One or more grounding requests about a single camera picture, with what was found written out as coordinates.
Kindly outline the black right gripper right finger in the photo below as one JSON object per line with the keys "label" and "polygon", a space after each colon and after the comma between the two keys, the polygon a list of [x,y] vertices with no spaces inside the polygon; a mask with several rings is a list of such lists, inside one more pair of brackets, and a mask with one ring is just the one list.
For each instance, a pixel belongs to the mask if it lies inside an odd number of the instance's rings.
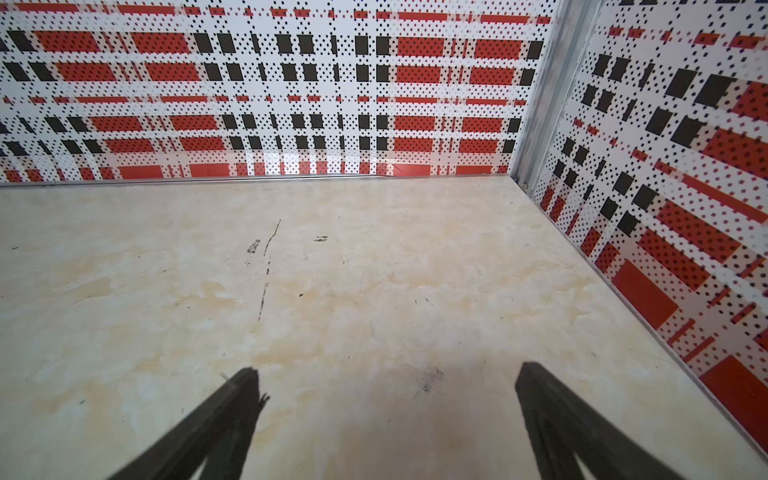
{"label": "black right gripper right finger", "polygon": [[522,364],[515,382],[542,479],[679,479],[537,362]]}

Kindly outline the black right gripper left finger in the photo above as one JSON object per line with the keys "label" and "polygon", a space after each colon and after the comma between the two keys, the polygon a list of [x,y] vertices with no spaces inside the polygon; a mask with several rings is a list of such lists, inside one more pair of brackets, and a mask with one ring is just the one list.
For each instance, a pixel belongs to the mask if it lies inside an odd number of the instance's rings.
{"label": "black right gripper left finger", "polygon": [[239,479],[268,400],[260,393],[259,372],[243,368],[112,477]]}

